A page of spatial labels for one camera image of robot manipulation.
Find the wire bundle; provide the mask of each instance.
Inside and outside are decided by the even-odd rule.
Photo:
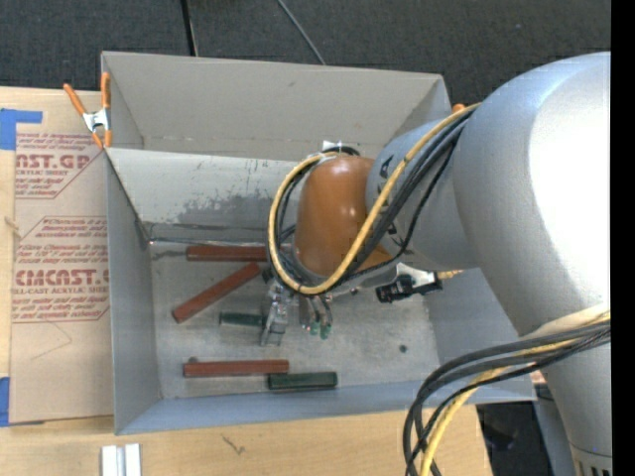
[[[481,386],[530,374],[548,365],[610,342],[610,314],[579,328],[519,342],[491,347],[456,358],[433,372],[419,389],[413,401],[403,431],[403,449],[407,476],[435,476],[441,472],[434,462],[434,453],[453,414]],[[424,402],[444,386],[476,376],[470,383],[449,395],[435,409],[428,423],[423,421]],[[412,434],[416,441],[413,446]],[[422,453],[419,472],[416,457]]]
[[[460,132],[476,107],[477,105],[473,105],[452,113],[439,124],[435,125],[431,131],[426,133],[412,147],[386,180],[364,224],[360,228],[357,237],[339,267],[330,277],[318,285],[310,285],[308,280],[303,278],[302,272],[294,266],[293,261],[281,251],[282,243],[293,234],[294,230],[293,226],[286,229],[283,229],[282,226],[293,189],[313,167],[322,160],[336,156],[337,152],[327,152],[311,156],[298,164],[280,185],[269,213],[268,251],[273,272],[280,282],[302,295],[322,295],[352,279],[376,271],[397,260],[406,251],[415,230],[419,214],[445,170],[445,166],[450,160],[451,151],[458,141]],[[412,163],[413,166],[409,169],[408,173],[404,175],[404,171],[410,163]],[[366,258],[377,247],[406,201],[418,191],[417,187],[421,185],[422,181],[427,178],[427,175],[433,171],[436,166],[439,167],[424,189],[409,225],[407,236],[401,243],[398,254],[385,263],[366,269],[363,272],[355,273],[358,267],[364,263]]]

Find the blue tape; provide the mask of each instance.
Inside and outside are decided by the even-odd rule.
[[[9,378],[0,378],[0,427],[9,426]]]
[[[42,111],[0,109],[0,150],[16,149],[16,129],[19,123],[42,123]]]

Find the yellow cable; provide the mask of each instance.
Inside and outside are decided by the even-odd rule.
[[[589,323],[583,323],[579,327],[597,324],[605,320],[610,320],[610,318],[611,318],[611,314],[609,311],[602,314],[599,318],[595,319],[594,321]],[[562,347],[571,342],[572,342],[571,340],[567,340],[564,342],[556,342],[553,344],[547,344],[544,346],[535,347],[533,349],[525,349],[524,351],[519,351],[517,355],[520,356],[524,354],[540,354],[543,352],[558,349],[559,347]],[[498,376],[499,374],[503,373],[505,370],[509,368],[510,367],[501,367],[498,369],[487,370],[483,372],[482,374],[479,374],[478,376],[476,376],[469,383],[469,385],[471,386],[473,384],[482,383],[483,381],[486,381],[488,379]],[[424,456],[422,457],[422,460],[421,460],[421,469],[419,471],[420,476],[426,476],[430,472],[433,459],[435,458],[435,452],[437,451],[437,447],[439,446],[439,443],[441,442],[441,439],[444,436],[445,429],[451,422],[453,416],[456,414],[456,411],[458,411],[460,407],[463,404],[465,404],[465,401],[467,401],[467,399],[469,399],[476,392],[477,389],[478,388],[474,388],[473,390],[468,390],[466,392],[463,392],[458,397],[456,397],[452,402],[449,403],[445,411],[439,417],[439,420],[435,424],[433,431],[430,433],[430,440],[428,442],[428,446],[426,447],[426,451],[424,452]]]
[[[302,168],[304,168],[305,166],[307,166],[309,164],[312,164],[313,162],[316,162],[316,161],[320,160],[321,156],[308,158],[308,159],[304,160],[303,162],[301,162],[299,165],[297,165],[287,175],[287,177],[285,178],[283,183],[280,185],[280,188],[276,192],[276,195],[274,197],[274,201],[273,201],[273,203],[271,205],[271,210],[269,211],[269,227],[268,227],[269,253],[271,255],[272,264],[273,264],[274,268],[276,269],[276,272],[277,272],[278,276],[285,283],[285,285],[287,287],[291,288],[292,290],[302,294],[302,295],[315,296],[315,295],[320,295],[324,291],[328,290],[339,279],[341,279],[341,277],[346,272],[346,269],[348,268],[350,263],[352,263],[353,259],[355,259],[355,257],[359,253],[359,250],[361,249],[361,246],[363,245],[364,241],[366,240],[366,237],[368,236],[368,233],[370,232],[370,230],[372,228],[372,225],[375,222],[375,219],[377,218],[377,216],[379,215],[379,212],[381,211],[382,207],[384,206],[384,203],[386,202],[386,199],[388,199],[388,195],[390,194],[391,190],[395,186],[395,183],[397,182],[397,180],[399,179],[399,177],[403,173],[403,171],[406,168],[406,166],[408,165],[408,163],[441,130],[443,130],[445,127],[450,125],[452,122],[454,122],[455,120],[460,118],[464,113],[472,111],[477,106],[478,106],[478,104],[473,104],[471,106],[468,106],[468,107],[466,107],[464,109],[461,109],[459,111],[456,111],[456,112],[450,114],[444,120],[442,120],[437,125],[435,125],[435,127],[433,127],[429,132],[427,132],[415,144],[415,146],[413,146],[409,150],[409,152],[406,154],[404,159],[397,165],[395,170],[392,172],[392,174],[390,175],[390,177],[388,178],[388,180],[384,184],[384,187],[382,188],[379,196],[377,197],[377,200],[375,201],[375,204],[373,204],[372,208],[370,209],[370,212],[368,213],[368,216],[366,217],[366,220],[364,221],[364,223],[361,226],[359,232],[357,233],[357,236],[356,236],[355,240],[353,241],[353,244],[351,245],[350,249],[348,250],[348,253],[346,254],[346,256],[344,256],[343,261],[340,263],[340,265],[337,267],[337,269],[333,272],[333,274],[330,277],[328,277],[326,280],[324,280],[324,282],[322,282],[321,284],[318,284],[317,286],[311,286],[311,287],[310,286],[303,286],[302,284],[294,281],[294,279],[291,276],[289,276],[289,274],[287,274],[287,272],[285,271],[285,269],[283,268],[283,266],[280,263],[280,259],[278,257],[278,249],[276,249],[276,244],[275,244],[276,215],[277,215],[277,212],[278,212],[278,206],[280,205],[280,202],[282,200],[282,196],[284,194],[285,189],[287,188],[287,185],[289,185],[289,183],[294,179],[295,175],[297,175],[298,172]]]

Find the gray carpet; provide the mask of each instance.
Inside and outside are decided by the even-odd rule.
[[[517,74],[611,48],[611,0],[188,0],[202,57],[444,75],[476,102]],[[0,84],[96,89],[103,50],[188,55],[180,0],[0,0]],[[516,432],[496,476],[550,474],[529,405],[482,408]]]

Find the wooden table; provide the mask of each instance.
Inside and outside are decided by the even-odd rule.
[[[405,412],[115,436],[111,416],[0,428],[3,474],[98,475],[101,446],[138,442],[145,476],[401,475]],[[450,425],[444,476],[491,476],[475,407]]]

